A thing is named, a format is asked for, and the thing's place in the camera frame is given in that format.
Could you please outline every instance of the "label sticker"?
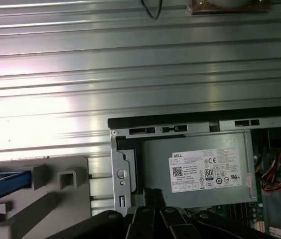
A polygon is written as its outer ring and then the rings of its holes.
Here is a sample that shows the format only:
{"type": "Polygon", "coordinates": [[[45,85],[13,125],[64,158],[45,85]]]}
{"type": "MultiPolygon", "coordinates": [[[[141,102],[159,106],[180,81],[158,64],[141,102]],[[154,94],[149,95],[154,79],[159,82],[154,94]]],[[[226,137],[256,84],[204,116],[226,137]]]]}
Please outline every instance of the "label sticker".
{"type": "Polygon", "coordinates": [[[242,185],[236,148],[173,153],[169,170],[173,193],[242,185]]]}

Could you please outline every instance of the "black cable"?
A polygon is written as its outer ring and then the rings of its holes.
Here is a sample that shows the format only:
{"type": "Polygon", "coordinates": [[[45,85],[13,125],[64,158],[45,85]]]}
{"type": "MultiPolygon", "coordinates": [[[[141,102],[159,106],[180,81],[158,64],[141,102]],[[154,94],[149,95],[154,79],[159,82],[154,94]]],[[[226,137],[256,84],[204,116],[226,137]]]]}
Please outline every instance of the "black cable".
{"type": "Polygon", "coordinates": [[[153,16],[153,15],[151,14],[151,12],[149,11],[148,7],[146,6],[144,0],[140,0],[140,2],[141,2],[141,4],[142,4],[143,8],[145,9],[147,15],[148,15],[151,19],[153,19],[154,21],[159,18],[159,15],[160,15],[160,12],[161,12],[161,8],[162,8],[162,0],[158,0],[158,1],[159,1],[159,2],[158,2],[158,7],[157,7],[156,16],[153,16]]]}

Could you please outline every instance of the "green circuit board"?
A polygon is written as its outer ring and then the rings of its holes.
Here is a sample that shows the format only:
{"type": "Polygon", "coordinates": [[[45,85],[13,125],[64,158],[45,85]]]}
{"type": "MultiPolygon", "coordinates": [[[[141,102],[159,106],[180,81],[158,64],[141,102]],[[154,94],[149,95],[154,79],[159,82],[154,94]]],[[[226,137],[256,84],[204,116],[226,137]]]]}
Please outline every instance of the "green circuit board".
{"type": "Polygon", "coordinates": [[[260,183],[257,183],[257,202],[217,205],[208,208],[207,210],[220,216],[239,221],[243,225],[263,232],[265,228],[265,220],[261,190],[260,183]]]}

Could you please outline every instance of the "fan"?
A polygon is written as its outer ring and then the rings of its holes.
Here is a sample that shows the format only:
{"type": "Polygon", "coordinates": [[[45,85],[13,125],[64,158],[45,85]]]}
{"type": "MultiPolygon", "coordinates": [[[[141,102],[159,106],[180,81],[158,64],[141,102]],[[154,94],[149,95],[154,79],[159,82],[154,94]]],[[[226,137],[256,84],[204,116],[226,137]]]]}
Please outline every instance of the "fan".
{"type": "Polygon", "coordinates": [[[209,2],[221,8],[236,8],[245,6],[251,3],[252,0],[209,0],[209,2]]]}
{"type": "Polygon", "coordinates": [[[192,14],[268,12],[271,0],[189,0],[192,14]]]}

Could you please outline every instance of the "80 plus logo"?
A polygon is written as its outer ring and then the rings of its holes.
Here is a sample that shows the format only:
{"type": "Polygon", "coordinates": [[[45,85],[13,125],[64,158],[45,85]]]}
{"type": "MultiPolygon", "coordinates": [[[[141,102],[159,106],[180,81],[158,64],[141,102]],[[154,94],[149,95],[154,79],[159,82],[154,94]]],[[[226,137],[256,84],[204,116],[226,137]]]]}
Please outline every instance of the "80 plus logo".
{"type": "Polygon", "coordinates": [[[205,178],[207,181],[214,180],[214,172],[212,169],[205,169],[205,178]]]}

